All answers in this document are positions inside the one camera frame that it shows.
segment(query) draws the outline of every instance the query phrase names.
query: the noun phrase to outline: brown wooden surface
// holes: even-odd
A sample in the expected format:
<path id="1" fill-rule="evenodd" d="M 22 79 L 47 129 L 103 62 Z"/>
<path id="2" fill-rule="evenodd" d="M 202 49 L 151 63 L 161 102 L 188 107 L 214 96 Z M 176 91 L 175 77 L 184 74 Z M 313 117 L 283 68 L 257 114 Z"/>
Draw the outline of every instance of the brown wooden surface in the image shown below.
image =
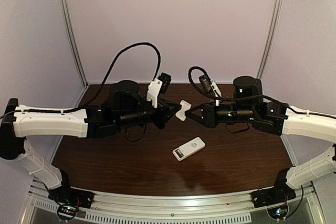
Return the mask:
<path id="1" fill-rule="evenodd" d="M 82 102 L 92 97 L 98 85 L 91 85 Z M 233 87 L 220 85 L 223 96 Z M 108 96 L 106 85 L 93 104 Z M 163 98 L 193 106 L 206 102 L 190 84 L 171 84 Z M 232 126 L 232 130 L 245 125 Z M 141 131 L 129 130 L 137 137 Z M 172 150 L 199 136 L 206 147 L 179 162 Z M 253 129 L 232 135 L 223 124 L 207 129 L 187 119 L 172 118 L 164 130 L 148 125 L 145 137 L 128 142 L 124 134 L 104 139 L 65 136 L 53 164 L 64 169 L 74 187 L 109 193 L 156 196 L 187 196 L 232 193 L 272 186 L 279 170 L 291 166 L 278 136 Z"/>

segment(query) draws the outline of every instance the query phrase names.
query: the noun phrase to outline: cable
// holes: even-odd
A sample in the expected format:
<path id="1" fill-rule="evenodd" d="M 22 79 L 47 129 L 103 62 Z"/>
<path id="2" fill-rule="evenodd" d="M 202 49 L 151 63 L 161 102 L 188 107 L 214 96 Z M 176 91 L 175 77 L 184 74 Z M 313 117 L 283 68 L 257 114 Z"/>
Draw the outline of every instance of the cable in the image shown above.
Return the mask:
<path id="1" fill-rule="evenodd" d="M 135 43 L 135 44 L 132 44 L 128 47 L 125 47 L 124 49 L 122 49 L 114 58 L 113 62 L 111 63 L 110 67 L 109 67 L 109 70 L 107 71 L 107 73 L 105 74 L 105 77 L 103 79 L 103 81 L 101 82 L 100 84 L 100 87 L 97 91 L 97 93 L 89 100 L 87 101 L 85 104 L 83 104 L 82 106 L 79 106 L 77 108 L 73 108 L 73 109 L 69 109 L 69 110 L 40 110 L 40 109 L 28 109 L 28 110 L 23 110 L 23 112 L 37 112 L 37 113 L 57 113 L 57 114 L 63 114 L 63 113 L 71 113 L 71 112 L 75 112 L 75 111 L 78 111 L 78 110 L 81 110 L 83 108 L 85 108 L 86 106 L 88 106 L 91 102 L 93 102 L 97 97 L 98 95 L 100 94 L 100 92 L 102 91 L 103 87 L 104 87 L 104 84 L 108 78 L 108 76 L 110 75 L 114 65 L 116 64 L 116 61 L 118 60 L 118 58 L 124 53 L 126 52 L 127 50 L 133 48 L 133 47 L 137 47 L 137 46 L 149 46 L 151 48 L 153 48 L 157 54 L 157 65 L 156 65 L 156 70 L 155 70 L 155 74 L 154 74 L 154 77 L 153 79 L 156 78 L 156 76 L 158 75 L 158 72 L 159 72 L 159 69 L 160 69 L 160 65 L 161 65 L 161 54 L 160 54 L 160 51 L 157 49 L 156 46 L 154 46 L 152 43 L 149 43 L 149 42 L 139 42 L 139 43 Z M 15 112 L 21 112 L 21 110 L 15 110 L 15 111 L 10 111 L 2 116 L 0 116 L 0 119 L 2 119 L 4 116 L 8 115 L 8 114 L 12 114 L 12 113 L 15 113 Z"/>
<path id="2" fill-rule="evenodd" d="M 6 115 L 13 114 L 13 113 L 16 113 L 16 112 L 21 112 L 21 110 L 13 110 L 13 111 L 9 111 L 9 112 L 3 114 L 2 116 L 0 116 L 0 120 L 1 120 L 2 118 L 4 118 Z"/>
<path id="3" fill-rule="evenodd" d="M 252 95 L 250 97 L 243 97 L 243 98 L 222 98 L 222 97 L 214 97 L 206 92 L 204 92 L 202 89 L 200 89 L 193 81 L 193 78 L 192 78 L 192 71 L 193 70 L 199 70 L 201 71 L 203 74 L 205 74 L 209 79 L 209 75 L 207 74 L 207 72 L 205 71 L 205 69 L 201 68 L 201 67 L 197 67 L 197 66 L 194 66 L 194 67 L 191 67 L 188 71 L 188 79 L 189 79 L 189 82 L 191 83 L 191 85 L 193 86 L 194 89 L 196 89 L 200 94 L 204 95 L 205 97 L 208 97 L 208 98 L 211 98 L 213 100 L 220 100 L 222 102 L 238 102 L 238 101 L 245 101 L 245 100 L 251 100 L 251 99 L 254 99 L 254 98 L 265 98 L 269 101 L 272 101 L 272 102 L 275 102 L 276 104 L 280 104 L 282 106 L 284 106 L 285 108 L 288 108 L 290 109 L 291 111 L 293 111 L 294 113 L 296 114 L 300 114 L 300 115 L 306 115 L 307 113 L 306 112 L 299 112 L 299 111 L 296 111 L 295 109 L 291 108 L 289 104 L 287 103 L 284 103 L 284 102 L 280 102 L 272 97 L 269 97 L 267 95 L 263 95 L 263 94 L 258 94 L 258 95 Z M 332 119 L 336 119 L 336 116 L 333 116 L 333 115 L 328 115 L 328 114 L 322 114 L 322 113 L 317 113 L 317 112 L 310 112 L 309 113 L 310 115 L 317 115 L 317 116 L 324 116 L 326 118 L 332 118 Z"/>
<path id="4" fill-rule="evenodd" d="M 302 203 L 302 201 L 303 201 L 303 195 L 305 194 L 305 191 L 304 191 L 304 189 L 303 189 L 303 186 L 301 186 L 301 190 L 302 190 L 302 195 L 301 195 L 301 199 L 300 199 L 299 204 L 297 205 L 297 207 L 294 209 L 293 212 L 291 212 L 288 216 L 286 216 L 286 219 L 289 218 L 289 217 L 291 217 L 293 214 L 295 214 L 295 212 L 296 212 L 296 211 L 299 209 L 299 207 L 301 206 L 301 203 Z"/>
<path id="5" fill-rule="evenodd" d="M 196 89 L 200 94 L 204 95 L 205 97 L 208 97 L 208 98 L 211 98 L 213 100 L 220 100 L 222 102 L 239 102 L 239 101 L 246 101 L 246 100 L 252 100 L 254 98 L 265 98 L 269 101 L 272 101 L 272 102 L 275 102 L 277 104 L 280 104 L 282 106 L 285 106 L 285 107 L 288 107 L 289 105 L 287 103 L 283 103 L 283 102 L 280 102 L 272 97 L 269 97 L 267 95 L 263 95 L 263 94 L 258 94 L 258 95 L 251 95 L 249 97 L 242 97 L 242 98 L 222 98 L 222 97 L 214 97 L 213 95 L 210 95 L 210 94 L 207 94 L 206 92 L 204 92 L 202 89 L 200 89 L 193 81 L 193 78 L 192 78 L 192 71 L 193 70 L 199 70 L 201 71 L 203 74 L 205 74 L 208 78 L 209 78 L 209 75 L 207 74 L 207 72 L 201 68 L 201 67 L 197 67 L 197 66 L 194 66 L 194 67 L 191 67 L 188 71 L 188 79 L 189 79 L 189 82 L 190 84 L 193 86 L 194 89 Z"/>
<path id="6" fill-rule="evenodd" d="M 231 134 L 242 133 L 242 132 L 248 131 L 250 129 L 250 125 L 248 125 L 248 123 L 247 123 L 246 124 L 247 127 L 245 129 L 241 129 L 241 130 L 238 130 L 238 131 L 230 131 L 227 127 L 228 125 L 230 125 L 230 124 L 228 124 L 228 123 L 225 124 L 225 129 L 228 131 L 228 133 L 231 133 Z"/>
<path id="7" fill-rule="evenodd" d="M 71 217 L 67 217 L 67 216 L 62 216 L 62 215 L 60 215 L 61 210 L 62 210 L 63 207 L 67 207 L 68 209 L 69 209 L 69 207 L 70 207 L 70 208 L 75 208 L 75 214 L 72 215 Z M 70 206 L 70 205 L 67 205 L 67 204 L 63 204 L 63 205 L 60 205 L 60 206 L 57 208 L 56 214 L 57 214 L 57 217 L 58 217 L 60 220 L 67 222 L 67 221 L 71 221 L 71 220 L 73 220 L 73 219 L 76 217 L 76 215 L 77 215 L 78 212 L 79 212 L 79 209 L 78 209 L 78 208 L 73 207 L 73 206 Z"/>
<path id="8" fill-rule="evenodd" d="M 299 115 L 307 115 L 306 112 L 300 112 L 300 111 L 296 111 L 295 109 L 293 109 L 292 107 L 288 106 L 287 108 L 289 108 L 291 111 L 293 111 L 295 114 L 299 114 Z M 322 113 L 316 113 L 316 112 L 309 112 L 309 115 L 318 115 L 318 116 L 324 116 L 326 118 L 332 118 L 332 119 L 336 119 L 336 116 L 333 115 L 327 115 L 327 114 L 322 114 Z"/>
<path id="9" fill-rule="evenodd" d="M 285 204 L 284 206 L 286 206 L 286 208 L 287 208 L 287 213 L 286 213 L 286 214 L 288 214 L 288 212 L 289 212 L 289 205 L 287 204 L 287 202 L 286 202 L 286 204 Z M 272 208 L 271 208 L 271 209 L 268 209 L 267 206 L 266 206 L 266 213 L 267 213 L 268 217 L 269 217 L 271 220 L 275 220 L 275 221 L 277 221 L 277 222 L 279 222 L 279 220 L 283 220 L 283 221 L 286 220 L 287 216 L 283 216 L 283 217 L 281 217 L 281 218 L 277 218 L 277 219 L 273 218 L 273 217 L 269 214 L 269 210 L 272 210 Z"/>
<path id="10" fill-rule="evenodd" d="M 146 134 L 146 131 L 147 131 L 147 124 L 145 124 L 145 127 L 144 127 L 144 129 L 143 129 L 142 135 L 141 135 L 138 139 L 136 139 L 136 140 L 130 140 L 129 137 L 128 137 L 128 130 L 127 130 L 127 128 L 125 128 L 125 137 L 126 137 L 127 141 L 129 141 L 129 142 L 131 142 L 131 143 L 135 143 L 135 142 L 137 142 L 137 141 L 142 140 L 142 138 L 143 138 L 143 137 L 145 136 L 145 134 Z"/>
<path id="11" fill-rule="evenodd" d="M 44 185 L 44 187 L 46 188 L 46 190 L 47 190 L 47 192 L 49 193 L 49 195 L 50 195 L 50 197 L 52 198 L 52 200 L 53 200 L 57 205 L 61 206 L 61 203 L 58 202 L 58 201 L 53 197 L 53 195 L 52 195 L 51 192 L 50 192 L 50 189 L 46 186 L 46 184 L 43 183 L 43 185 Z"/>

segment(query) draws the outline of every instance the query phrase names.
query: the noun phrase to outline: white wall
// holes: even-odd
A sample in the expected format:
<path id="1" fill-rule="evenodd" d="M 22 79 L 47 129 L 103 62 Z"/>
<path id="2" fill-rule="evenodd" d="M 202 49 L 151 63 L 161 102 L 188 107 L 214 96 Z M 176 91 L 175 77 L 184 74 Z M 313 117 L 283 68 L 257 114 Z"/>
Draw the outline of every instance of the white wall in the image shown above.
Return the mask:
<path id="1" fill-rule="evenodd" d="M 83 88 L 59 0 L 0 0 L 0 10 L 0 111 L 11 97 L 31 106 L 74 106 Z M 56 136 L 29 139 L 50 159 Z M 18 223 L 32 177 L 2 159 L 0 174 L 0 222 Z"/>
<path id="2" fill-rule="evenodd" d="M 217 82 L 256 76 L 274 0 L 68 0 L 76 42 L 89 83 L 101 82 L 112 59 L 135 42 L 154 43 L 162 71 L 187 82 L 191 66 Z M 156 56 L 132 49 L 120 58 L 109 82 L 148 82 Z"/>
<path id="3" fill-rule="evenodd" d="M 336 114 L 336 0 L 283 0 L 264 92 L 300 108 Z M 288 137 L 298 163 L 331 143 Z M 327 223 L 336 220 L 336 175 L 315 183 Z"/>

